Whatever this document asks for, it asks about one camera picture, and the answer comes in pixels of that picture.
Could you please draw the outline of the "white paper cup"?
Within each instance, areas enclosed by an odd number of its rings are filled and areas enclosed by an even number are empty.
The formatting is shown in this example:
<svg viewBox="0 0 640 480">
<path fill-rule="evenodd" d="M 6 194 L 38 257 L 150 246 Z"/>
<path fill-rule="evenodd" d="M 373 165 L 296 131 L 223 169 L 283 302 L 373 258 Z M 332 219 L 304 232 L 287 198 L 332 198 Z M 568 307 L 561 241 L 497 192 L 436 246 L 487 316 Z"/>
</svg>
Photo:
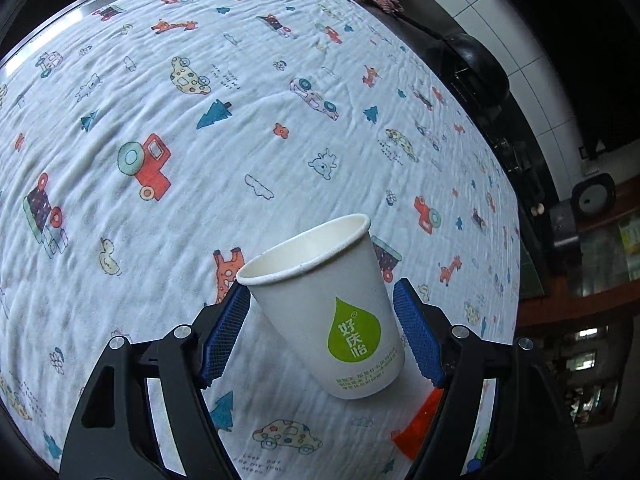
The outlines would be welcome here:
<svg viewBox="0 0 640 480">
<path fill-rule="evenodd" d="M 236 274 L 262 313 L 331 396 L 363 399 L 405 365 L 366 214 L 300 233 Z"/>
</svg>

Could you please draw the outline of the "red snack wrapper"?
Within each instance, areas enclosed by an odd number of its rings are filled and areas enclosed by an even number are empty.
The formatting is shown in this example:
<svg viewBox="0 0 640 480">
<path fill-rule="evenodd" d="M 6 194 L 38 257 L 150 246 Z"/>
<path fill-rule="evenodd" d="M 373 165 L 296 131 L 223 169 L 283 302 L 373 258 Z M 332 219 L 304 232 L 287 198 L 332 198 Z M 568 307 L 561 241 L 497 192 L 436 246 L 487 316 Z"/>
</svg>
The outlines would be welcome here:
<svg viewBox="0 0 640 480">
<path fill-rule="evenodd" d="M 419 411 L 413 416 L 409 425 L 404 430 L 392 432 L 390 440 L 392 440 L 401 454 L 405 455 L 409 460 L 415 460 L 418 457 L 434 422 L 443 394 L 444 390 L 434 388 L 419 408 Z"/>
</svg>

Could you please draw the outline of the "wooden glass cabinet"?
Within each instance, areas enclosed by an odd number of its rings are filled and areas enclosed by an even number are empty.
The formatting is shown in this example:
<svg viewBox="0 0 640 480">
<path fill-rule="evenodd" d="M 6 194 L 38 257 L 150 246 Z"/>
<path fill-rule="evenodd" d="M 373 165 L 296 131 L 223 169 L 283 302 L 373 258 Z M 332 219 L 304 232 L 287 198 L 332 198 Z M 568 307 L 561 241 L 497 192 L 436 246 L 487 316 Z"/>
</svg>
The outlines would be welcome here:
<svg viewBox="0 0 640 480">
<path fill-rule="evenodd" d="M 639 178 L 616 184 L 613 210 L 578 226 L 579 242 L 551 248 L 538 266 L 542 293 L 520 301 L 520 330 L 579 326 L 639 314 Z"/>
</svg>

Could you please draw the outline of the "printed white tablecloth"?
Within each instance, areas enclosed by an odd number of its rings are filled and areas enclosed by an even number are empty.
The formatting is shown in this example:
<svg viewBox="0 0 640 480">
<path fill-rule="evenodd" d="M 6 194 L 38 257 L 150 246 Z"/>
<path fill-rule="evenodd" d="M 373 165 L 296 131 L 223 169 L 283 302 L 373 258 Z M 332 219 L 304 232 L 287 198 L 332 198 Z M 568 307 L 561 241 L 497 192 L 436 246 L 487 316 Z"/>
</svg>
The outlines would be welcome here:
<svg viewBox="0 0 640 480">
<path fill-rule="evenodd" d="M 1 71 L 1 399 L 61 466 L 108 341 L 164 336 L 366 214 L 384 292 L 512 339 L 518 201 L 459 98 L 352 0 L 116 0 Z"/>
</svg>

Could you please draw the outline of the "black rice cooker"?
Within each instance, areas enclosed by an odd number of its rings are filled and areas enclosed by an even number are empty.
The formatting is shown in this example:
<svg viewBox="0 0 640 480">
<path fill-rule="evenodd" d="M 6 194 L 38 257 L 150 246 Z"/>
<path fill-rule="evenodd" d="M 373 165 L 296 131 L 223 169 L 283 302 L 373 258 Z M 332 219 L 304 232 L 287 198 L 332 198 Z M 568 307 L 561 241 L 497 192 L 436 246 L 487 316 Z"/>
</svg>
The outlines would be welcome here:
<svg viewBox="0 0 640 480">
<path fill-rule="evenodd" d="M 561 249 L 577 244 L 578 226 L 606 217 L 615 202 L 616 184 L 606 172 L 576 184 L 570 198 L 550 210 L 553 247 Z"/>
</svg>

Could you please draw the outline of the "black wok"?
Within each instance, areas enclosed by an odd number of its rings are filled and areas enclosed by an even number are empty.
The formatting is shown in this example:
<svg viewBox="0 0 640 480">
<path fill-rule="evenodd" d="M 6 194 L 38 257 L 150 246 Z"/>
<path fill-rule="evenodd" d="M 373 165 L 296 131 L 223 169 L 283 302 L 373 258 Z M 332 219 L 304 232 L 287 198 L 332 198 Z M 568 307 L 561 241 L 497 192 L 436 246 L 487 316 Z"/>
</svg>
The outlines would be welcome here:
<svg viewBox="0 0 640 480">
<path fill-rule="evenodd" d="M 460 34 L 439 38 L 426 50 L 431 68 L 466 114 L 488 126 L 510 96 L 509 78 L 494 55 L 476 38 Z"/>
</svg>

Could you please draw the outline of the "black range hood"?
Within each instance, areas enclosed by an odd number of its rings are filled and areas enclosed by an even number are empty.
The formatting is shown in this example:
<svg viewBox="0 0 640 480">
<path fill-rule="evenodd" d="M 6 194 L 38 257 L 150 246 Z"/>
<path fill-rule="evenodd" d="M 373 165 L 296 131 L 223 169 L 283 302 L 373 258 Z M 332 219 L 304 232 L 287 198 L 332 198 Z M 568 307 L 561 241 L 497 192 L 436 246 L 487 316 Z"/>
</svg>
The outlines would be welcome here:
<svg viewBox="0 0 640 480">
<path fill-rule="evenodd" d="M 639 139 L 639 0 L 506 0 L 540 44 L 595 159 Z"/>
</svg>

